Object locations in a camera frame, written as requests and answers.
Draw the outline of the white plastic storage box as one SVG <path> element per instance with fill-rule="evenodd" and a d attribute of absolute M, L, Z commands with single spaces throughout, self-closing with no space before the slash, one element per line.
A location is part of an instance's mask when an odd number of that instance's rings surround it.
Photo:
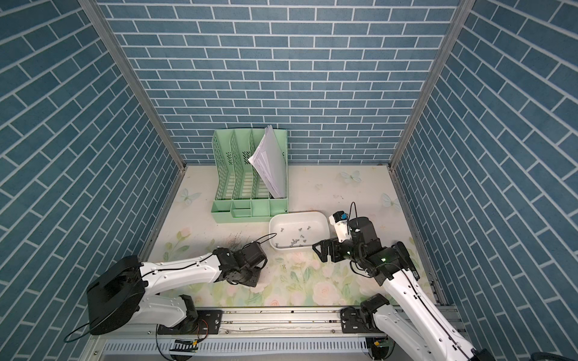
<path fill-rule="evenodd" d="M 269 221 L 269 232 L 276 234 L 269 244 L 277 251 L 310 248 L 331 237 L 329 221 L 318 211 L 276 215 Z"/>

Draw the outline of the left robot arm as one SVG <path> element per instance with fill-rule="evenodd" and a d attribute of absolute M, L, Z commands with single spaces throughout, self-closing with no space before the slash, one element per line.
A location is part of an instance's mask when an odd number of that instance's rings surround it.
<path fill-rule="evenodd" d="M 105 335 L 128 324 L 154 324 L 163 334 L 191 334 L 201 327 L 192 297 L 169 298 L 165 292 L 218 282 L 256 287 L 266 264 L 260 242 L 171 262 L 124 257 L 87 287 L 88 322 L 76 330 L 81 336 Z"/>

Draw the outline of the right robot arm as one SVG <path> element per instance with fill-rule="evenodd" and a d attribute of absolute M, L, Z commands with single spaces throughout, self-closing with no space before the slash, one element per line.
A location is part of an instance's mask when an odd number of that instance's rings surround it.
<path fill-rule="evenodd" d="M 361 303 L 360 316 L 367 327 L 384 332 L 413 360 L 495 359 L 489 350 L 475 349 L 424 295 L 403 243 L 384 247 L 378 239 L 327 239 L 312 249 L 323 263 L 348 260 L 360 266 L 397 302 L 409 321 L 398 317 L 394 306 L 381 294 Z"/>

